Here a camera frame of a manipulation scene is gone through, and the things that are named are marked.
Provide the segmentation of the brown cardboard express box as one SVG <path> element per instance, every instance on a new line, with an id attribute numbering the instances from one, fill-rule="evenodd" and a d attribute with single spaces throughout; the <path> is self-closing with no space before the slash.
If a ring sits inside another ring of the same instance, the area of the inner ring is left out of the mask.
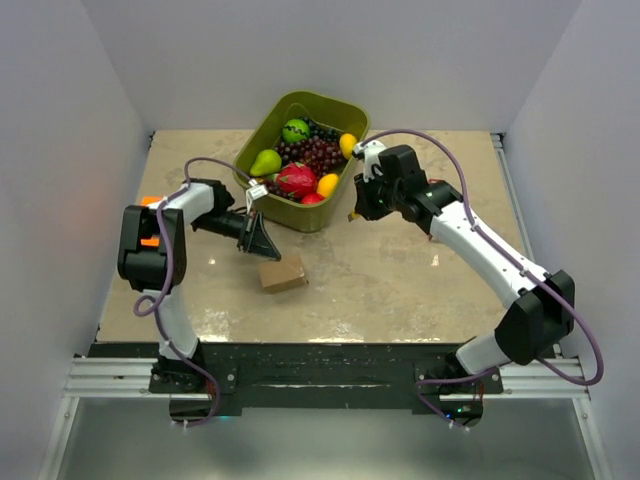
<path id="1" fill-rule="evenodd" d="M 262 290 L 275 294 L 308 284 L 306 270 L 299 254 L 284 255 L 279 261 L 264 261 L 258 265 Z"/>

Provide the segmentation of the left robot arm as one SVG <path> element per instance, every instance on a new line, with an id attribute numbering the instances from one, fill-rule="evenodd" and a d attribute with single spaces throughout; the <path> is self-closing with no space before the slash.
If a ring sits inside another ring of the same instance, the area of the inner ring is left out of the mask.
<path id="1" fill-rule="evenodd" d="M 281 253 L 266 232 L 254 203 L 268 195 L 250 182 L 246 205 L 235 211 L 234 198 L 218 180 L 187 180 L 167 197 L 125 208 L 117 260 L 119 276 L 141 293 L 134 315 L 152 315 L 160 333 L 159 354 L 178 361 L 173 382 L 185 392 L 200 390 L 207 368 L 194 356 L 200 341 L 189 320 L 181 284 L 187 269 L 186 230 L 205 230 L 236 241 L 239 251 L 279 261 Z"/>

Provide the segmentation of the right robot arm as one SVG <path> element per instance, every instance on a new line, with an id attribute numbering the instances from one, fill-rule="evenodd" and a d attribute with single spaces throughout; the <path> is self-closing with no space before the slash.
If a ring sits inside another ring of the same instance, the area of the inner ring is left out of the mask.
<path id="1" fill-rule="evenodd" d="M 492 332 L 458 346 L 428 378 L 466 393 L 482 372 L 507 363 L 527 365 L 572 332 L 574 320 L 566 310 L 575 298 L 572 278 L 563 271 L 549 274 L 520 254 L 467 209 L 450 184 L 429 182 L 412 147 L 372 141 L 356 145 L 353 155 L 364 163 L 354 178 L 356 214 L 376 221 L 399 213 L 462 258 L 505 309 Z"/>

